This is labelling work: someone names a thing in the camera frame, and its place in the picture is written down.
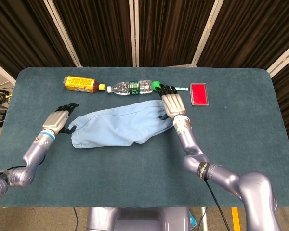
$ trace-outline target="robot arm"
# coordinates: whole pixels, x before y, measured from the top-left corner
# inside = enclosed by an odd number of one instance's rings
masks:
[[[219,164],[211,163],[197,144],[190,120],[185,115],[186,109],[175,87],[160,86],[157,90],[167,116],[173,119],[173,126],[187,153],[184,157],[185,169],[202,180],[213,181],[241,200],[246,210],[247,230],[280,231],[275,215],[277,201],[270,180],[258,172],[239,176]]]
[[[0,172],[0,197],[4,196],[8,187],[26,187],[32,183],[38,166],[45,158],[46,152],[59,133],[71,134],[76,127],[68,130],[64,127],[69,115],[78,104],[71,103],[58,107],[43,124],[43,129],[34,139],[31,147],[23,156],[26,166],[15,166]]]

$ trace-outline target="yellow tea bottle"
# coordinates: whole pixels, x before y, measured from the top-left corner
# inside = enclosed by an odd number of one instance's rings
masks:
[[[94,78],[84,78],[77,76],[65,76],[64,86],[68,90],[94,93],[99,90],[105,90],[105,84],[99,84]]]

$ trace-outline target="light blue cloth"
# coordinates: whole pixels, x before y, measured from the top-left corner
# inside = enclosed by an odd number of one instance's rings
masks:
[[[151,100],[79,116],[68,128],[77,126],[72,133],[75,148],[131,146],[171,128],[171,119],[158,118],[165,113],[161,100]]]

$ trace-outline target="yellow tape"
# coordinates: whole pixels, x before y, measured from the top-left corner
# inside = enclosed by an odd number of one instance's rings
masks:
[[[234,231],[241,231],[237,208],[231,208]]]

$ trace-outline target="white bottle cap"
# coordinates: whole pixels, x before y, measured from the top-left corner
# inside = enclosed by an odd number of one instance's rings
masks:
[[[112,92],[112,91],[111,91],[111,86],[108,86],[108,87],[107,87],[107,92],[108,92],[108,93],[111,93],[111,92]]]

